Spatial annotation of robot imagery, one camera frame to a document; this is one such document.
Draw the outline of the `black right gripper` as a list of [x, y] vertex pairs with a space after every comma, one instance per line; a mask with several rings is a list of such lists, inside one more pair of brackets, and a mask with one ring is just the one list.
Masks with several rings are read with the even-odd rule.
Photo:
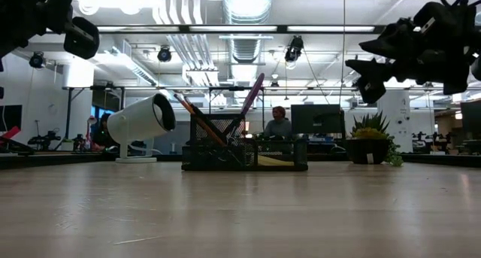
[[414, 46], [414, 29], [411, 19], [399, 19], [388, 24], [377, 39], [359, 43], [363, 51], [393, 59], [390, 65], [349, 59], [345, 65], [368, 80], [388, 81], [392, 76], [398, 82], [414, 80], [418, 85], [427, 82], [443, 84], [443, 94], [462, 93], [467, 89], [470, 60], [464, 44], [422, 49]]

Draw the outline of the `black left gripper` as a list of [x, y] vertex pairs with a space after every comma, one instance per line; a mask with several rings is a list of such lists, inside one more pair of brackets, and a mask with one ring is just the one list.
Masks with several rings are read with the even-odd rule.
[[56, 34], [66, 31], [73, 16], [72, 0], [46, 0], [38, 6], [42, 26]]

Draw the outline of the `purple handled scissors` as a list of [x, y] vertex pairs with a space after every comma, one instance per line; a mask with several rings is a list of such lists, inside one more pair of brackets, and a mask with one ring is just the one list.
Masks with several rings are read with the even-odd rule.
[[253, 84], [253, 87], [251, 88], [251, 90], [249, 91], [249, 93], [247, 94], [247, 97], [245, 98], [245, 101], [244, 101], [244, 104], [243, 104], [243, 107], [241, 109], [241, 112], [239, 115], [246, 115], [247, 112], [249, 111], [251, 105], [253, 104], [253, 102], [255, 101], [257, 95], [259, 94], [259, 90], [262, 88], [262, 84], [263, 84], [263, 81], [265, 79], [265, 74], [264, 73], [261, 73], [257, 79], [256, 79], [256, 82]]

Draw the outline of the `yellow sticky note pad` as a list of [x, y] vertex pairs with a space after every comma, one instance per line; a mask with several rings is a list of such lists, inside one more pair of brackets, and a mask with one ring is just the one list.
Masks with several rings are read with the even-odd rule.
[[283, 161], [279, 159], [270, 158], [267, 156], [258, 156], [258, 164], [265, 166], [294, 166], [294, 162]]

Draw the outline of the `black pen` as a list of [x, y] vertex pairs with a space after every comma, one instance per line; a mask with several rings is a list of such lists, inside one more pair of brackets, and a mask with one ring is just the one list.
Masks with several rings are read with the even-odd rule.
[[232, 122], [225, 129], [227, 145], [230, 145], [230, 143], [233, 141], [237, 129], [244, 120], [245, 116], [239, 115], [238, 117], [233, 119]]
[[207, 116], [195, 105], [189, 105], [194, 111], [195, 119], [199, 122], [201, 127], [207, 132], [207, 134], [217, 141], [222, 146], [226, 146], [225, 135], [220, 132], [217, 127], [207, 118]]

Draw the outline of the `orange pencil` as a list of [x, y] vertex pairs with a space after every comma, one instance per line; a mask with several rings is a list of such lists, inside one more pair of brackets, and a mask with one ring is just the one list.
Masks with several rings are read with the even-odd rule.
[[186, 99], [184, 99], [180, 94], [174, 94], [174, 98], [187, 110], [187, 112], [195, 119], [195, 115], [194, 115], [194, 111], [191, 109], [191, 107], [189, 106], [190, 103], [187, 102]]

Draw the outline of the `black mesh desk organizer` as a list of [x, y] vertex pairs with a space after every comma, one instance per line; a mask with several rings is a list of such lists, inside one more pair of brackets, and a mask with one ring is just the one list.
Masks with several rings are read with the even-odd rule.
[[[224, 133], [239, 114], [205, 114]], [[307, 142], [304, 139], [285, 139], [282, 136], [265, 137], [262, 133], [249, 138], [245, 133], [246, 119], [237, 129], [230, 145], [220, 146], [191, 116], [190, 139], [183, 147], [184, 171], [306, 171]], [[258, 156], [267, 156], [294, 166], [265, 166], [258, 164]]]

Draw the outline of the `black ceiling spotlight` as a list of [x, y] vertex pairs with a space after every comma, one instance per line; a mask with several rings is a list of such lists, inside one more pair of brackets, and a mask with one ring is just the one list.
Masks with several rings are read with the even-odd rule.
[[45, 58], [43, 52], [34, 52], [29, 60], [32, 68], [41, 69], [45, 66]]
[[160, 50], [157, 54], [157, 59], [160, 62], [170, 62], [172, 58], [170, 46], [169, 45], [162, 45]]

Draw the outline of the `white building pillar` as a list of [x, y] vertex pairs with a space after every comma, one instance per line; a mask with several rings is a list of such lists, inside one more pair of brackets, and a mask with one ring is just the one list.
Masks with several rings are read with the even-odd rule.
[[407, 90], [388, 90], [378, 101], [377, 108], [383, 112], [389, 126], [386, 132], [394, 137], [400, 153], [413, 151], [410, 124], [410, 97]]

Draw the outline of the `black computer monitor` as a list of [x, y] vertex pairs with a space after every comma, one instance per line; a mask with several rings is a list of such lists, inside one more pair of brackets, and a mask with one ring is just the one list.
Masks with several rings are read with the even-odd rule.
[[342, 133], [343, 114], [339, 105], [292, 105], [294, 134]]

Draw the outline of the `potted succulent plant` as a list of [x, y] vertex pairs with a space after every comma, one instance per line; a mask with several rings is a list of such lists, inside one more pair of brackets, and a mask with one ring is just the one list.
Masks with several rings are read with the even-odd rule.
[[346, 153], [355, 164], [378, 165], [387, 163], [399, 167], [404, 164], [395, 137], [388, 133], [390, 121], [383, 114], [366, 114], [354, 118], [350, 136], [345, 140]]

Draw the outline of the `black overhead rig beam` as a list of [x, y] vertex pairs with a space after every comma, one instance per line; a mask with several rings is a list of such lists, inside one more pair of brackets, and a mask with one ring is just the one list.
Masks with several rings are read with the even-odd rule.
[[101, 34], [380, 34], [382, 25], [109, 25]]

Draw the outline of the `seated person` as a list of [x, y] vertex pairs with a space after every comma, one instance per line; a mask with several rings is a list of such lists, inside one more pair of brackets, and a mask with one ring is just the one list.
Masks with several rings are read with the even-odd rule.
[[285, 139], [292, 137], [292, 125], [286, 117], [286, 110], [281, 106], [272, 109], [273, 119], [265, 127], [264, 136], [282, 136]]

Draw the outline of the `person in shadow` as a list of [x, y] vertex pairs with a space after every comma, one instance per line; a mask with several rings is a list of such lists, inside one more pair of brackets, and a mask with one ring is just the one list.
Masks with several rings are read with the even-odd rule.
[[113, 146], [113, 139], [111, 138], [107, 127], [109, 116], [110, 114], [103, 114], [98, 128], [93, 132], [92, 141], [99, 147]]

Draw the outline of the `silver ventilation duct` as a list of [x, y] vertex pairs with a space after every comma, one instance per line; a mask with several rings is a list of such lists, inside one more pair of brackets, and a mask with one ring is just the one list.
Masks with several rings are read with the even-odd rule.
[[[230, 25], [259, 25], [268, 21], [272, 0], [222, 0], [224, 19]], [[237, 63], [253, 63], [260, 54], [260, 39], [232, 39], [228, 46]]]

